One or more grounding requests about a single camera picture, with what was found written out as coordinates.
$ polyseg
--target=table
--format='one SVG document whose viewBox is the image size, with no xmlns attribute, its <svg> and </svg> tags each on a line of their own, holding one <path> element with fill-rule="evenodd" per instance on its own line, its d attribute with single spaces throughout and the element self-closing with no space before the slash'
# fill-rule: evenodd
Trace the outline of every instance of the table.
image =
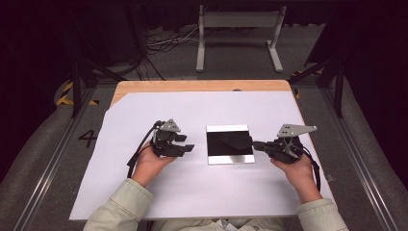
<svg viewBox="0 0 408 231">
<path fill-rule="evenodd" d="M 126 163 L 152 125 L 149 122 L 169 116 L 188 136 L 185 144 L 195 147 L 148 186 L 155 198 L 146 219 L 296 214 L 297 194 L 268 155 L 254 151 L 255 164 L 209 166 L 205 142 L 206 125 L 247 122 L 252 138 L 266 141 L 274 139 L 283 121 L 302 124 L 286 81 L 134 81 L 117 85 L 70 219 L 87 219 L 108 200 L 126 177 Z M 300 138 L 319 163 L 309 135 Z M 320 179 L 322 195 L 333 198 L 323 171 Z"/>
</svg>

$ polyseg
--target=wooden edge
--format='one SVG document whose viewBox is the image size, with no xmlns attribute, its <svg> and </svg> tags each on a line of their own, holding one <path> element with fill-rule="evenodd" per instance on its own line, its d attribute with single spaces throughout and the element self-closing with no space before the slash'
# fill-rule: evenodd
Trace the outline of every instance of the wooden edge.
<svg viewBox="0 0 408 231">
<path fill-rule="evenodd" d="M 292 90 L 286 80 L 177 80 L 122 81 L 117 84 L 111 107 L 130 92 Z"/>
</svg>

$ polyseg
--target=silver bracket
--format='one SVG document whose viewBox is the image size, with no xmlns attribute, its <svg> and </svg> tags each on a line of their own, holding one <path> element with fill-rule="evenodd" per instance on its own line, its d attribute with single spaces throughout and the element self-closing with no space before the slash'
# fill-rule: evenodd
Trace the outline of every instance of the silver bracket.
<svg viewBox="0 0 408 231">
<path fill-rule="evenodd" d="M 304 126 L 294 124 L 284 124 L 279 130 L 278 138 L 292 138 L 305 133 L 315 132 L 318 130 L 317 126 Z"/>
<path fill-rule="evenodd" d="M 167 131 L 167 132 L 181 132 L 180 128 L 177 126 L 176 122 L 171 118 L 162 126 L 160 126 L 160 130 Z"/>
</svg>

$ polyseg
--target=white paper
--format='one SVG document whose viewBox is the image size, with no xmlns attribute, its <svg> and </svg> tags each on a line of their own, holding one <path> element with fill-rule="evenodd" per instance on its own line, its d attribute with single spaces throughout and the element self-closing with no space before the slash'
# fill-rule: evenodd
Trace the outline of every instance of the white paper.
<svg viewBox="0 0 408 231">
<path fill-rule="evenodd" d="M 145 218 L 296 214 L 297 194 L 266 153 L 254 150 L 255 164 L 209 166 L 206 141 L 208 125 L 247 124 L 254 141 L 275 140 L 284 123 L 304 125 L 291 91 L 141 92 L 125 95 L 106 112 L 70 219 L 88 219 L 108 201 L 142 138 L 156 120 L 170 118 L 188 136 L 180 144 L 195 147 L 148 186 L 154 199 Z M 299 137 L 320 165 L 309 135 Z M 320 179 L 321 194 L 333 198 L 322 168 Z"/>
</svg>

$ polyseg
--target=gray floor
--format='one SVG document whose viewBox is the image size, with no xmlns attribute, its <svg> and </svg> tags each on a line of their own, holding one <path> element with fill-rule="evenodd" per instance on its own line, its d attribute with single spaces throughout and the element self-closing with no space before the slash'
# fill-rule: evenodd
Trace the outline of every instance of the gray floor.
<svg viewBox="0 0 408 231">
<path fill-rule="evenodd" d="M 319 36 L 322 26 L 283 28 L 278 40 L 277 51 L 284 67 L 283 73 L 275 73 L 265 40 L 268 30 L 255 30 L 249 35 L 230 31 L 214 31 L 206 37 L 206 63 L 203 73 L 195 71 L 197 43 L 191 41 L 167 53 L 149 56 L 149 59 L 168 80 L 177 79 L 289 79 L 294 71 L 303 70 L 304 62 Z M 145 77 L 158 79 L 154 69 L 143 66 L 140 71 Z M 136 72 L 126 75 L 139 79 Z M 326 95 L 330 91 L 319 90 L 308 78 L 295 87 L 300 91 L 297 99 L 306 124 L 317 125 L 319 131 L 311 134 L 325 174 L 335 178 L 330 188 L 335 196 L 347 226 L 350 230 L 408 230 L 408 192 L 400 183 L 381 151 L 370 127 L 353 98 L 347 83 L 344 87 L 345 124 L 357 146 L 374 188 L 382 196 L 391 218 L 389 228 L 382 224 L 381 211 L 376 202 L 368 196 L 373 187 L 368 186 L 364 177 L 350 156 L 349 143 L 339 128 L 339 120 L 333 116 Z M 86 147 L 87 141 L 78 140 L 88 130 L 97 136 L 103 116 L 108 110 L 115 92 L 115 84 L 101 80 L 92 99 L 100 100 L 98 106 L 87 106 L 73 130 L 64 149 L 58 171 L 46 185 L 46 193 L 38 201 L 26 227 L 29 230 L 81 230 L 84 223 L 68 220 L 76 198 L 78 187 L 87 168 L 95 142 Z M 70 125 L 72 106 L 58 106 L 27 141 L 14 162 L 9 174 L 0 187 L 0 230 L 13 230 L 23 213 L 30 196 L 36 189 L 41 175 L 56 149 L 61 147 L 61 137 Z M 301 230 L 297 218 L 284 218 L 287 230 Z"/>
</svg>

